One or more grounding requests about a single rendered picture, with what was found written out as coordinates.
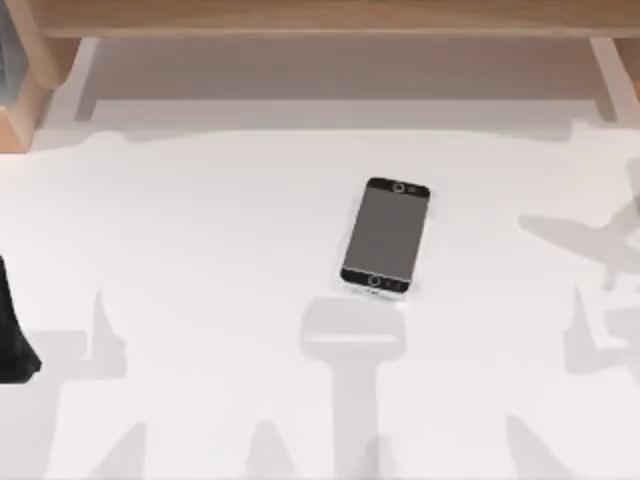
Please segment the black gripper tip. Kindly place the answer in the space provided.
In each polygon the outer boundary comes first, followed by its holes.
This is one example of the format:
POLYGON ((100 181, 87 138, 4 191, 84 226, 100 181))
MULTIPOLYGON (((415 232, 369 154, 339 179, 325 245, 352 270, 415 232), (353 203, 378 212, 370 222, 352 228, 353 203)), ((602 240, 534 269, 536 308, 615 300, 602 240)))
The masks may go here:
POLYGON ((0 384, 27 383, 41 368, 42 361, 17 319, 4 258, 0 255, 0 384))

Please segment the pale wooden shelf unit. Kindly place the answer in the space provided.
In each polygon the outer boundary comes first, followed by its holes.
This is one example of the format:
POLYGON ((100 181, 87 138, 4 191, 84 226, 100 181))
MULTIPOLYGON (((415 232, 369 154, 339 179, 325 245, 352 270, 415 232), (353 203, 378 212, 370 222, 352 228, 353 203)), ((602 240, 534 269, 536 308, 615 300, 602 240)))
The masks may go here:
POLYGON ((591 100, 594 43, 640 102, 640 0, 45 0, 44 38, 95 40, 79 115, 136 101, 591 100))

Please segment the black and grey smartphone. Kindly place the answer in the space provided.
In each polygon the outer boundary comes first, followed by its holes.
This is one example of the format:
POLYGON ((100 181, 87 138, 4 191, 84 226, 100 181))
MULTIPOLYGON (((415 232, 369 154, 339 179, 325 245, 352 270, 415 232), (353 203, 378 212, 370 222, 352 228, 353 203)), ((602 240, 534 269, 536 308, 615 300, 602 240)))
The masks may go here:
POLYGON ((340 283, 390 301, 405 300, 414 285, 431 196, 425 185, 369 178, 337 269, 340 283))

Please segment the wooden cupboard with grey inside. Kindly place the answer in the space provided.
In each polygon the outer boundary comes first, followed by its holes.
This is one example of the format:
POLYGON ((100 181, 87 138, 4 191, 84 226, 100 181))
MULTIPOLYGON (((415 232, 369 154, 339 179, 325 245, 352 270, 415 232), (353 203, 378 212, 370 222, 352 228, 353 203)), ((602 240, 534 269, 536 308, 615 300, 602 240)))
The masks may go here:
POLYGON ((55 0, 0 0, 0 154, 32 144, 52 92, 68 77, 78 39, 46 32, 55 0))

